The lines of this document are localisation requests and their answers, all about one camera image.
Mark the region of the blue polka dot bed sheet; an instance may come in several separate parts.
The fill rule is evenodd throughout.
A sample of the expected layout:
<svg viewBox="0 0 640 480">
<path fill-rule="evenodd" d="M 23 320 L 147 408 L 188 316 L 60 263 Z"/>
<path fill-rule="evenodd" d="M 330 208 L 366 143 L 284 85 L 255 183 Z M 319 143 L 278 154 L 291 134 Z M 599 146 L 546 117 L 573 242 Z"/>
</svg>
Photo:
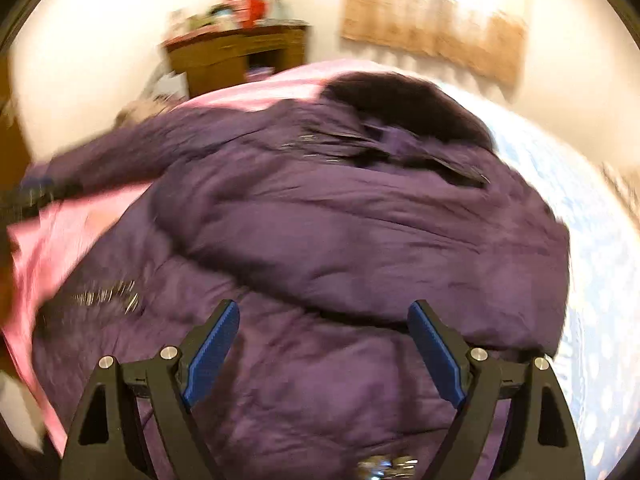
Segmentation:
<svg viewBox="0 0 640 480">
<path fill-rule="evenodd" d="M 604 479 L 639 430 L 639 232 L 601 171 L 527 119 L 451 84 L 500 158 L 570 230 L 570 291 L 552 361 L 574 418 L 586 476 Z"/>
</svg>

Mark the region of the beige patterned window curtain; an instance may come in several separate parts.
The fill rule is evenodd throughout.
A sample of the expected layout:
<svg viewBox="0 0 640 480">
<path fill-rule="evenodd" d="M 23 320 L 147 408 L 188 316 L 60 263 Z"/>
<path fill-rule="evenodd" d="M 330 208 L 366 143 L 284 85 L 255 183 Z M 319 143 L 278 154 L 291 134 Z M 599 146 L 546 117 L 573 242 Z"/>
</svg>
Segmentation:
<svg viewBox="0 0 640 480">
<path fill-rule="evenodd" d="M 521 77 L 527 27 L 512 14 L 457 0 L 343 0 L 342 13 L 345 40 L 442 58 L 509 88 Z"/>
</svg>

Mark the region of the white paper bag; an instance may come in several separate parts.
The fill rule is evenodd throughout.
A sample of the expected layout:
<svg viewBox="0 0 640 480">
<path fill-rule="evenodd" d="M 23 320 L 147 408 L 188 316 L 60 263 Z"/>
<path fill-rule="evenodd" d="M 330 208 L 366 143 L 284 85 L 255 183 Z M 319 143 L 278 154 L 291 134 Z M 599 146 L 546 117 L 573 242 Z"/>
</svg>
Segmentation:
<svg viewBox="0 0 640 480">
<path fill-rule="evenodd" d="M 157 66 L 141 92 L 142 98 L 166 98 L 185 101 L 189 99 L 189 87 L 184 73 L 171 72 L 163 65 Z"/>
</svg>

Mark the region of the beige clothes pile on floor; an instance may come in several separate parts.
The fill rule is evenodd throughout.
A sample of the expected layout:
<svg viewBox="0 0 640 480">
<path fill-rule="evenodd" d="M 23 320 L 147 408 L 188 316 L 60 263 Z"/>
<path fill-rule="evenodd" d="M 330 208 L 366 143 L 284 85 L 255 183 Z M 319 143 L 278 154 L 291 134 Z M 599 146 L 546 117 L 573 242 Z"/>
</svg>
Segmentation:
<svg viewBox="0 0 640 480">
<path fill-rule="evenodd" d="M 165 108 L 165 103 L 157 100 L 143 99 L 132 101 L 118 112 L 114 120 L 114 127 L 119 128 L 140 124 L 140 122 L 162 114 Z"/>
</svg>

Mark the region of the pink knitted blanket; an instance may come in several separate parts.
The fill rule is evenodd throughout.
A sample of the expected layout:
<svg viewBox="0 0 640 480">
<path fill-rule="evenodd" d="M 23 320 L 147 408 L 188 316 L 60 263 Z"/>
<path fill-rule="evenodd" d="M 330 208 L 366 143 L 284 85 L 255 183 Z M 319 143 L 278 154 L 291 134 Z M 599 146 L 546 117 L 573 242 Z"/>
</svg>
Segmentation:
<svg viewBox="0 0 640 480">
<path fill-rule="evenodd" d="M 187 106 L 226 106 L 262 110 L 283 99 L 309 100 L 331 78 L 351 72 L 387 72 L 372 61 L 326 61 L 303 65 L 261 82 L 208 92 L 186 101 Z M 52 296 L 96 240 L 110 228 L 149 185 L 125 185 L 80 200 L 52 205 L 35 220 L 12 226 L 20 246 L 14 259 L 16 287 L 12 313 L 1 329 L 18 377 L 34 399 L 35 419 L 52 441 L 56 455 L 64 451 L 66 432 L 43 393 L 32 367 L 32 330 L 43 300 Z"/>
</svg>

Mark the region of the purple padded hooded jacket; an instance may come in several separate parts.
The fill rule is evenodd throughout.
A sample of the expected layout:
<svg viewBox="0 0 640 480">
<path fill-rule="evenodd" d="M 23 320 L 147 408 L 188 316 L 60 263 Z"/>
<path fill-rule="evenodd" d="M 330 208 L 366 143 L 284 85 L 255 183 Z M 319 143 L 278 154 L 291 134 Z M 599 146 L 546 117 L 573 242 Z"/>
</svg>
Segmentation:
<svg viewBox="0 0 640 480">
<path fill-rule="evenodd" d="M 149 358 L 224 299 L 241 325 L 194 410 L 231 479 L 350 479 L 433 459 L 454 418 L 406 326 L 427 301 L 471 344 L 553 354 L 570 233 L 429 82 L 329 81 L 264 110 L 186 105 L 32 170 L 148 189 L 38 310 L 32 365 L 68 425 L 101 356 Z"/>
</svg>

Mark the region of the dark wooden desk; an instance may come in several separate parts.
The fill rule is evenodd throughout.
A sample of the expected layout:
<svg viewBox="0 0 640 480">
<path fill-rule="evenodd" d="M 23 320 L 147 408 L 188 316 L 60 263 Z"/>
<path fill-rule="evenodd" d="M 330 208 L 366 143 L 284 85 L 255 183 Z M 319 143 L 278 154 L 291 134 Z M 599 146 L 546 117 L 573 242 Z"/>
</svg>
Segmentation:
<svg viewBox="0 0 640 480">
<path fill-rule="evenodd" d="M 254 67 L 277 74 L 305 64 L 307 32 L 305 23 L 225 32 L 206 26 L 166 40 L 162 47 L 171 70 L 186 76 L 189 96 L 195 98 L 245 84 Z"/>
</svg>

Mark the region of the grey patterned pillow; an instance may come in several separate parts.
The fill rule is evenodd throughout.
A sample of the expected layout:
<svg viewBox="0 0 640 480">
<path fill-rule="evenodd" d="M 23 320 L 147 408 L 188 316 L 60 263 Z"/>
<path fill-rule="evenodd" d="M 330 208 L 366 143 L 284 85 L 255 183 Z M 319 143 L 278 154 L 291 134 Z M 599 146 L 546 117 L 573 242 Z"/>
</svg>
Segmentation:
<svg viewBox="0 0 640 480">
<path fill-rule="evenodd" d="M 615 168 L 604 162 L 601 165 L 602 176 L 608 187 L 620 201 L 629 219 L 636 228 L 640 226 L 640 169 L 633 166 L 627 169 Z"/>
</svg>

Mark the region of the red gift box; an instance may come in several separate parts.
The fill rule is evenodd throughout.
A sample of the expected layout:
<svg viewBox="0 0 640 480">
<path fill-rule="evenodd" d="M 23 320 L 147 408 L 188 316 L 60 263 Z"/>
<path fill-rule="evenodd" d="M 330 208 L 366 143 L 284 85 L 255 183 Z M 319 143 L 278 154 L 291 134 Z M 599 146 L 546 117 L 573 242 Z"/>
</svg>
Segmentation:
<svg viewBox="0 0 640 480">
<path fill-rule="evenodd" d="M 222 0 L 232 7 L 236 21 L 242 28 L 253 28 L 267 13 L 266 0 Z"/>
</svg>

